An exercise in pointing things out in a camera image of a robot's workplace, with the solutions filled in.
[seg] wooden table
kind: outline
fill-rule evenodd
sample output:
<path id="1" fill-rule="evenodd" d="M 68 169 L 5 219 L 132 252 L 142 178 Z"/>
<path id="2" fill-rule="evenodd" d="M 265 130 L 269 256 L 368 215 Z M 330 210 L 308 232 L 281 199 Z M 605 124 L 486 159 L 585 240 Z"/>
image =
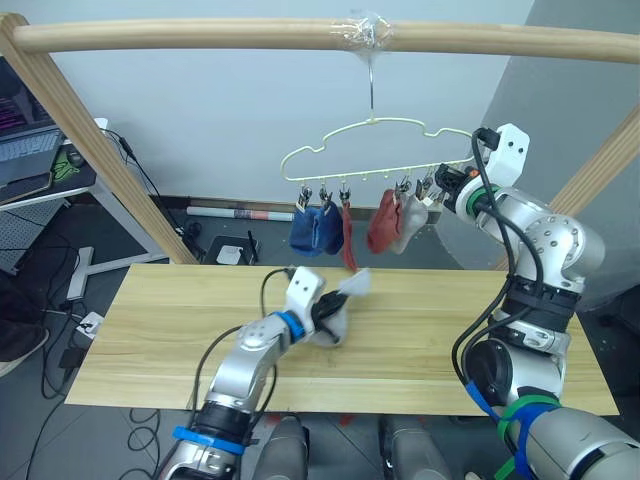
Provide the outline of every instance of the wooden table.
<path id="1" fill-rule="evenodd" d="M 271 269 L 133 265 L 67 403 L 186 408 L 196 365 L 209 343 L 229 327 L 260 318 L 260 283 Z M 317 271 L 328 281 L 325 291 L 348 276 L 339 268 Z M 457 335 L 499 290 L 504 272 L 378 269 L 372 274 L 372 293 L 349 300 L 349 336 L 341 347 L 300 344 L 281 359 L 270 409 L 482 414 L 458 382 L 449 355 Z M 286 287 L 284 275 L 272 277 L 268 309 L 282 307 Z M 563 403 L 617 414 L 577 319 L 570 332 Z M 202 393 L 232 342 L 220 344 L 205 366 Z"/>

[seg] computer mouse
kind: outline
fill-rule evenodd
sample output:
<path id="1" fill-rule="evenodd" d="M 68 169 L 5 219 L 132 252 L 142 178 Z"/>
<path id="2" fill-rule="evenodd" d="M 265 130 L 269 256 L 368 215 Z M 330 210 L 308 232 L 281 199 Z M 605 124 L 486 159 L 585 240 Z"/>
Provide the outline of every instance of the computer mouse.
<path id="1" fill-rule="evenodd" d="M 67 150 L 67 160 L 76 168 L 80 168 L 84 164 L 84 158 L 77 150 Z"/>

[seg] white sock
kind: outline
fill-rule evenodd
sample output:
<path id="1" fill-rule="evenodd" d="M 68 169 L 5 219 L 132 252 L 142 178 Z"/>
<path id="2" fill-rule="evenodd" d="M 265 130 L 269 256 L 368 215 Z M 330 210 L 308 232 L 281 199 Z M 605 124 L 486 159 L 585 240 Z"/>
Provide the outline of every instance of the white sock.
<path id="1" fill-rule="evenodd" d="M 399 239 L 394 240 L 389 249 L 400 255 L 407 248 L 409 240 L 418 233 L 429 219 L 429 211 L 427 206 L 411 195 L 402 209 L 402 234 Z"/>

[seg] laptop screen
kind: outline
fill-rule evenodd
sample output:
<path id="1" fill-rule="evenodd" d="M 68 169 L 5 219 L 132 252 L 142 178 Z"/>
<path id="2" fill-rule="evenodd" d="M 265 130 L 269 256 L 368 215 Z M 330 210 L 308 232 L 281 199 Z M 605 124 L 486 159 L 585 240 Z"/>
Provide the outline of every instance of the laptop screen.
<path id="1" fill-rule="evenodd" d="M 0 57 L 0 137 L 47 125 L 51 117 Z"/>

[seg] wooden rod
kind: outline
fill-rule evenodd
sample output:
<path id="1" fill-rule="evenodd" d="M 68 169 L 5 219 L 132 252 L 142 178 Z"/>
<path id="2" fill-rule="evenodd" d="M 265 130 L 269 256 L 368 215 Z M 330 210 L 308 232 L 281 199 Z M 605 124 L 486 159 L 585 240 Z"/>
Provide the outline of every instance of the wooden rod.
<path id="1" fill-rule="evenodd" d="M 51 57 L 27 54 L 13 42 L 21 15 L 0 15 L 0 52 L 51 118 L 118 197 L 124 207 L 176 263 L 197 263 L 140 184 L 122 164 Z"/>
<path id="2" fill-rule="evenodd" d="M 596 154 L 551 200 L 549 207 L 563 215 L 577 215 L 638 155 L 640 155 L 640 105 L 636 105 L 631 110 Z M 494 268 L 506 270 L 506 257 Z"/>
<path id="3" fill-rule="evenodd" d="M 570 28 L 464 23 L 378 22 L 380 48 L 400 52 L 479 53 L 640 63 L 640 36 Z M 25 52 L 131 48 L 357 50 L 354 19 L 195 18 L 25 25 L 14 41 Z"/>

